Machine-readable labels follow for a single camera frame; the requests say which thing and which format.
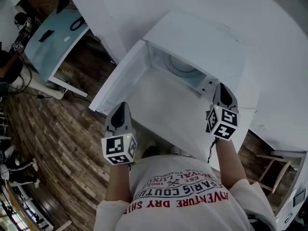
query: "person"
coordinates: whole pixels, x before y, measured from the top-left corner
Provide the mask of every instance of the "person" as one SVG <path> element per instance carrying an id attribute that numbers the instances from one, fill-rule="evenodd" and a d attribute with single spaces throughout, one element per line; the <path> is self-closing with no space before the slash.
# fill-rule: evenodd
<path id="1" fill-rule="evenodd" d="M 31 38 L 39 27 L 35 18 L 35 10 L 30 10 L 27 14 L 19 12 L 14 17 L 14 23 L 19 30 L 24 30 Z"/>
<path id="2" fill-rule="evenodd" d="M 276 230 L 269 202 L 258 183 L 249 184 L 232 141 L 218 140 L 216 150 L 221 182 L 209 164 L 176 154 L 143 158 L 130 172 L 128 164 L 111 166 L 94 230 Z"/>
<path id="3" fill-rule="evenodd" d="M 18 183 L 32 182 L 35 188 L 39 188 L 40 180 L 38 178 L 24 175 L 25 170 L 32 166 L 35 171 L 39 170 L 37 160 L 35 158 L 22 162 L 17 165 L 13 160 L 0 163 L 0 174 L 2 180 L 9 180 Z"/>

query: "white microwave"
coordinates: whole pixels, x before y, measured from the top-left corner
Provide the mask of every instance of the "white microwave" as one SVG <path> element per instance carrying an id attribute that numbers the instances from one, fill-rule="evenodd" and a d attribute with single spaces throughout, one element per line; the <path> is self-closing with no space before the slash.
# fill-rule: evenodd
<path id="1" fill-rule="evenodd" d="M 244 65 L 242 45 L 227 27 L 170 11 L 127 53 L 89 108 L 109 114 L 129 99 L 142 76 L 151 74 L 151 68 L 200 99 L 212 99 L 219 82 L 236 93 Z"/>

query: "white t-shirt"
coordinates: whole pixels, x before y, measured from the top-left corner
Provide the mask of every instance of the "white t-shirt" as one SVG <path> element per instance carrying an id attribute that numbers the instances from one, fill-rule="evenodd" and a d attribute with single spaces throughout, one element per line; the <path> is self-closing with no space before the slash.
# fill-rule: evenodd
<path id="1" fill-rule="evenodd" d="M 238 181 L 229 191 L 211 167 L 179 155 L 153 156 L 130 172 L 131 204 L 102 201 L 95 231 L 250 231 L 250 219 L 276 230 L 273 211 L 258 183 Z"/>

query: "light blue tabletop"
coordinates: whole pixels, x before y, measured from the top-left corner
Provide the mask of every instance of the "light blue tabletop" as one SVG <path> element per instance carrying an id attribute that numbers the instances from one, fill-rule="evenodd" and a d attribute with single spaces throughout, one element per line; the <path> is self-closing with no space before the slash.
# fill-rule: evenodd
<path id="1" fill-rule="evenodd" d="M 71 31 L 71 25 L 79 17 L 81 14 L 78 10 L 64 9 L 59 14 L 54 11 L 28 42 L 25 54 L 44 81 L 54 75 L 74 45 L 89 29 L 87 24 L 83 24 L 77 30 Z M 53 30 L 54 33 L 45 41 L 39 42 L 48 30 Z"/>

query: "chair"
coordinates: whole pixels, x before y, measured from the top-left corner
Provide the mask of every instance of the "chair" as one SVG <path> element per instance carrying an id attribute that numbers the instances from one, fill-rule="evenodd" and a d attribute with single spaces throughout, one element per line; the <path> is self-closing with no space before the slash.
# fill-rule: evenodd
<path id="1" fill-rule="evenodd" d="M 11 137 L 6 136 L 6 128 L 9 125 L 5 124 L 6 117 L 4 116 L 4 112 L 0 112 L 0 141 L 1 140 L 11 140 Z"/>
<path id="2" fill-rule="evenodd" d="M 263 172 L 263 174 L 261 175 L 261 177 L 258 180 L 258 183 L 260 184 L 260 186 L 268 191 L 270 191 L 270 193 L 274 193 L 276 191 L 276 188 L 279 184 L 279 182 L 281 181 L 283 175 L 285 174 L 285 172 L 287 171 L 288 167 L 291 165 L 292 161 L 287 160 L 287 159 L 282 159 L 282 158 L 277 158 L 277 157 L 272 157 L 272 156 L 264 156 L 264 155 L 256 155 L 257 157 L 261 157 L 261 158 L 265 158 L 265 159 L 269 159 L 271 160 L 271 162 L 269 163 L 269 165 L 267 166 L 267 168 L 265 169 L 265 171 Z M 274 166 L 275 162 L 284 162 L 286 163 L 282 169 L 280 170 L 280 172 L 277 175 L 277 178 L 274 182 L 273 187 L 270 187 L 264 183 L 262 183 L 262 180 L 265 178 L 266 174 L 269 172 L 270 168 Z"/>

